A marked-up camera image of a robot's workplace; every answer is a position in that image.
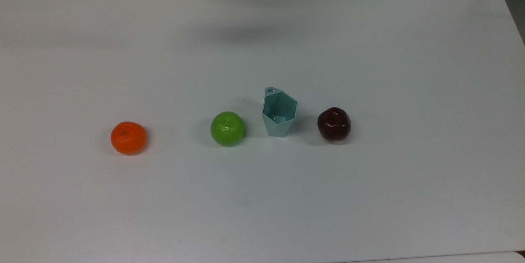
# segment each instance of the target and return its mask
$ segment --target green apple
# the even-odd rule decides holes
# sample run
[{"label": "green apple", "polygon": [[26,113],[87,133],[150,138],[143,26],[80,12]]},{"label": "green apple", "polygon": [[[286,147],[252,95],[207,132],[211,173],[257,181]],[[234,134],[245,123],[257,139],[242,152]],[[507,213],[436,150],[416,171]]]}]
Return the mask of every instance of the green apple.
[{"label": "green apple", "polygon": [[219,113],[210,128],[213,139],[223,146],[234,145],[244,135],[244,123],[235,112]]}]

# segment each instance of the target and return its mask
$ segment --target apple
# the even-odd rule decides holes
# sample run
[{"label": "apple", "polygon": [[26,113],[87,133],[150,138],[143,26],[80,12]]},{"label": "apple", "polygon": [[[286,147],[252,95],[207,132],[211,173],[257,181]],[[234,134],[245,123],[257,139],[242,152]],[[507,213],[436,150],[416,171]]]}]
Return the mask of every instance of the apple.
[{"label": "apple", "polygon": [[348,114],[341,108],[328,108],[317,118],[317,128],[321,136],[331,142],[344,140],[350,134],[351,127]]},{"label": "apple", "polygon": [[235,112],[226,111],[213,119],[210,132],[218,144],[231,146],[242,139],[244,123]]}]

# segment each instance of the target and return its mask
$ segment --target red fruit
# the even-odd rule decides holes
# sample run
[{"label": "red fruit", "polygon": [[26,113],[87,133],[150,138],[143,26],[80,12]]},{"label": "red fruit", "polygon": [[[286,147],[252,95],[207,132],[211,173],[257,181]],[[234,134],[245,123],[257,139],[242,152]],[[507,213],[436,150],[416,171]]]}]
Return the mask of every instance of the red fruit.
[{"label": "red fruit", "polygon": [[331,142],[344,140],[350,134],[351,127],[348,114],[341,108],[329,108],[317,118],[317,128],[321,136]]}]

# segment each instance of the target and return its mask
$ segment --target orange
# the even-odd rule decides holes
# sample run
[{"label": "orange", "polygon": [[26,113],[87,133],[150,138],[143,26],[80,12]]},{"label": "orange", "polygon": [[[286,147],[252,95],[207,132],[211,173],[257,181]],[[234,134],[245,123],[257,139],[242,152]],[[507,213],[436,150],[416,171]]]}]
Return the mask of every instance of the orange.
[{"label": "orange", "polygon": [[146,145],[146,130],[132,121],[123,121],[111,132],[111,145],[122,154],[137,154]]}]

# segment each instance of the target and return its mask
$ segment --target hexagonal cup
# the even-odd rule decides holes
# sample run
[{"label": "hexagonal cup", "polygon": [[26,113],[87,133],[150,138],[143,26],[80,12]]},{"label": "hexagonal cup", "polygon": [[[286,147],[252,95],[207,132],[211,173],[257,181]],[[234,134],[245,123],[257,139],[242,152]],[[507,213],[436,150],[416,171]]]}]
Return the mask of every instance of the hexagonal cup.
[{"label": "hexagonal cup", "polygon": [[264,90],[262,120],[268,135],[284,137],[297,117],[297,101],[281,89]]}]

